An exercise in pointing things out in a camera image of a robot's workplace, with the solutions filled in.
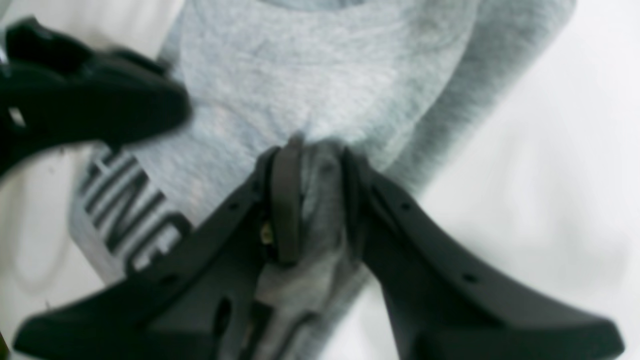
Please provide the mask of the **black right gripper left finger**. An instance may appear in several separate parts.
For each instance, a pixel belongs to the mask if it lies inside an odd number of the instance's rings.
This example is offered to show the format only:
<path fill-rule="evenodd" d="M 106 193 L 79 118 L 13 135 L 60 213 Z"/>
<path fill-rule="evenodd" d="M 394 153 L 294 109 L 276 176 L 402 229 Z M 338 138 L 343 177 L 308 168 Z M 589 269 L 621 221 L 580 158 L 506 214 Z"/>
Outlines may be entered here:
<path fill-rule="evenodd" d="M 30 317 L 14 349 L 41 360 L 255 360 L 275 306 L 269 262 L 300 259 L 301 148 L 275 147 L 169 255 L 82 301 Z"/>

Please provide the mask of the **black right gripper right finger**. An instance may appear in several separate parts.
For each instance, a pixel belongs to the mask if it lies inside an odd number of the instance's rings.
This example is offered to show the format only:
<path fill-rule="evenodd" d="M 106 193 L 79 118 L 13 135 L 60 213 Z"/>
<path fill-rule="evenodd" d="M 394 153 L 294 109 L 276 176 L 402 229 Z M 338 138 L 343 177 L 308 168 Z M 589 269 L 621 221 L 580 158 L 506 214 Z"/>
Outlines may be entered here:
<path fill-rule="evenodd" d="M 396 183 L 346 149 L 346 224 L 381 285 L 401 360 L 614 360 L 613 321 L 554 300 L 480 260 Z"/>

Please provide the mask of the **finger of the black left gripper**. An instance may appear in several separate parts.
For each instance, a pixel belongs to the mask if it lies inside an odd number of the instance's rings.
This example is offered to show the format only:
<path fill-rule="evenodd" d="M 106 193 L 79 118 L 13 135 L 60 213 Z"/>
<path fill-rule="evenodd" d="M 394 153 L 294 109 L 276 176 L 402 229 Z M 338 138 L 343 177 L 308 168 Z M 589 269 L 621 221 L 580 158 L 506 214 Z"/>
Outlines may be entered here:
<path fill-rule="evenodd" d="M 143 141 L 190 114 L 187 91 L 132 52 L 98 53 L 69 74 L 14 61 L 1 67 L 1 173 L 66 144 Z"/>
<path fill-rule="evenodd" d="M 78 72 L 94 59 L 125 60 L 156 75 L 166 75 L 169 66 L 126 47 L 92 48 L 66 33 L 47 28 L 34 17 L 12 23 L 5 34 L 10 60 L 42 66 L 61 75 Z"/>

